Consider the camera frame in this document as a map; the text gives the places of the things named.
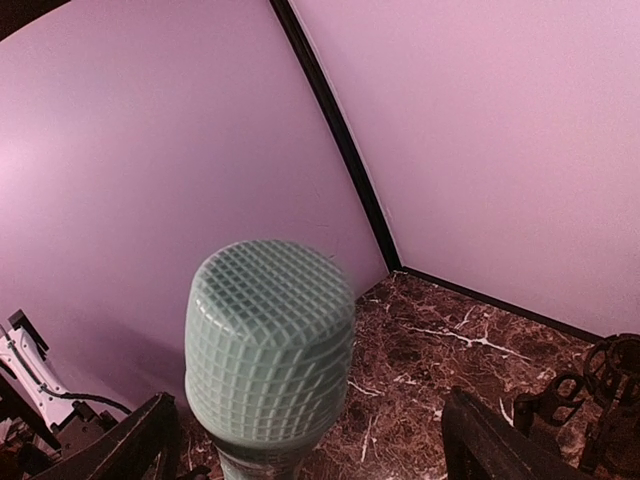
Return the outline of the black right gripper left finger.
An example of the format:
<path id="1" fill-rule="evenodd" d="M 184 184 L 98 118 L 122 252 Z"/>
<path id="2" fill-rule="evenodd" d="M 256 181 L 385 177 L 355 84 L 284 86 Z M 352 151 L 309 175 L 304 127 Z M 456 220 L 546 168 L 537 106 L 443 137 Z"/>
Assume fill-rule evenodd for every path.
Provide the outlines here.
<path id="1" fill-rule="evenodd" d="M 161 392 L 85 449 L 37 479 L 140 479 L 153 462 L 157 479 L 175 479 L 181 433 L 174 397 Z"/>

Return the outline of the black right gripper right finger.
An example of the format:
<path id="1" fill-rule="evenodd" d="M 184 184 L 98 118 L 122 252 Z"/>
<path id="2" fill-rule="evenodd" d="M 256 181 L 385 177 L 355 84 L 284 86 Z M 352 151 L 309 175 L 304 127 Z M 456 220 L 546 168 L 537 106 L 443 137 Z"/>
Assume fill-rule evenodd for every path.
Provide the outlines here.
<path id="1" fill-rule="evenodd" d="M 441 431 L 449 479 L 587 479 L 465 390 L 447 395 Z"/>

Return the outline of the black tripod microphone stand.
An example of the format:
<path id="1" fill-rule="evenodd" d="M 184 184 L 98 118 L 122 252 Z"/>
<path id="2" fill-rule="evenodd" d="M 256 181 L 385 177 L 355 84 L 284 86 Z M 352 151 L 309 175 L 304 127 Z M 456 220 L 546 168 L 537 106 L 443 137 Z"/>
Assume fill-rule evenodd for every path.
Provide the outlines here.
<path id="1" fill-rule="evenodd" d="M 579 469 L 639 477 L 639 336 L 624 333 L 597 342 L 583 365 L 588 393 L 601 408 L 587 426 Z"/>

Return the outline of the mint green microphone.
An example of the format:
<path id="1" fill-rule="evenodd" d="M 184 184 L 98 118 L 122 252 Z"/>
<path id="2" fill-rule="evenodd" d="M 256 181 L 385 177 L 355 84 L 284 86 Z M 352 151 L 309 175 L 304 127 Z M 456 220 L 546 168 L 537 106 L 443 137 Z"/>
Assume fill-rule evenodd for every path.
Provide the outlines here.
<path id="1" fill-rule="evenodd" d="M 342 270 L 282 240 L 229 245 L 197 269 L 185 393 L 227 479 L 294 479 L 345 404 L 355 298 Z"/>

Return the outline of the black stand of blue microphone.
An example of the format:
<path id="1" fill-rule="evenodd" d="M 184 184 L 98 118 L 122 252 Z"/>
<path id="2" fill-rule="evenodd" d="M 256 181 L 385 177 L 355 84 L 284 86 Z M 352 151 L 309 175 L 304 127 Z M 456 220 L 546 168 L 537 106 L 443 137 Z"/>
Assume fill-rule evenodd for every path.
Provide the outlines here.
<path id="1" fill-rule="evenodd" d="M 513 426 L 543 449 L 560 454 L 559 429 L 578 412 L 584 398 L 578 396 L 585 386 L 577 373 L 556 375 L 540 393 L 521 393 L 513 402 Z"/>

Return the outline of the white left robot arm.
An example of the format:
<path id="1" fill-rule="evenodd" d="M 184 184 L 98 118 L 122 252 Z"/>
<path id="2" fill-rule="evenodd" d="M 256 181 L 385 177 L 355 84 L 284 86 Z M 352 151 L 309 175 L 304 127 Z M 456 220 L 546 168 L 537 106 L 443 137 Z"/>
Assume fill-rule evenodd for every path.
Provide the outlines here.
<path id="1" fill-rule="evenodd" d="M 19 419 L 34 439 L 19 448 L 17 462 L 34 476 L 84 450 L 118 424 L 109 412 L 131 410 L 109 398 L 67 389 L 46 363 L 49 346 L 23 310 L 1 329 L 1 419 Z"/>

